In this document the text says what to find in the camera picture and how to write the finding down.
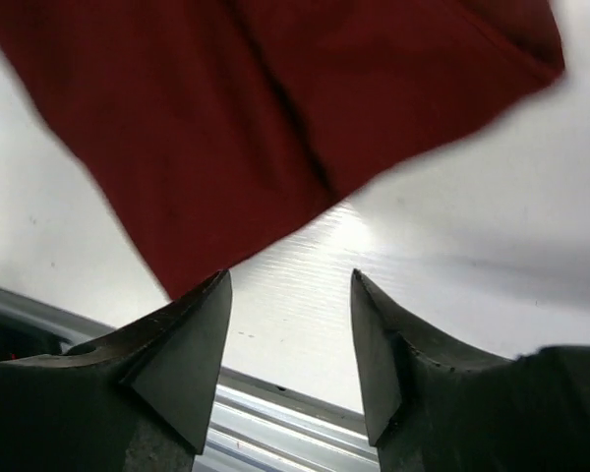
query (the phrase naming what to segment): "dark red fabric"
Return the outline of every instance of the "dark red fabric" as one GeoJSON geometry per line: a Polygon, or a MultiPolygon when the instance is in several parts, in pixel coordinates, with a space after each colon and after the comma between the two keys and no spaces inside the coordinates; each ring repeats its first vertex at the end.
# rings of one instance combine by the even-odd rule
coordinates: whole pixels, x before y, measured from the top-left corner
{"type": "Polygon", "coordinates": [[[563,70],[546,0],[0,0],[0,46],[172,297],[563,70]]]}

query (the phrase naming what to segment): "black plastic part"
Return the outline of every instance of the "black plastic part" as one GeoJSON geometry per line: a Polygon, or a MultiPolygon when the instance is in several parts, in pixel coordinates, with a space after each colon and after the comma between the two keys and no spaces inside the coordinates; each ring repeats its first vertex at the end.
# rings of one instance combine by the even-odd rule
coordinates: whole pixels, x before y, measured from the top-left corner
{"type": "Polygon", "coordinates": [[[427,324],[359,271],[351,306],[382,472],[590,471],[590,347],[509,361],[427,324]]]}
{"type": "Polygon", "coordinates": [[[231,300],[223,272],[64,355],[0,362],[0,472],[190,471],[231,300]]]}

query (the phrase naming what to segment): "folded cloth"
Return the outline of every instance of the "folded cloth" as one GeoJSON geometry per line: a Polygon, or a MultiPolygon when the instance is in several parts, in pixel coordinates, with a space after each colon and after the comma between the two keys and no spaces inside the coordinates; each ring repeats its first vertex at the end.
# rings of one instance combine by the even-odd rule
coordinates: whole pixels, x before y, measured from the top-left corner
{"type": "Polygon", "coordinates": [[[547,0],[0,0],[0,47],[173,298],[564,67],[547,0]]]}

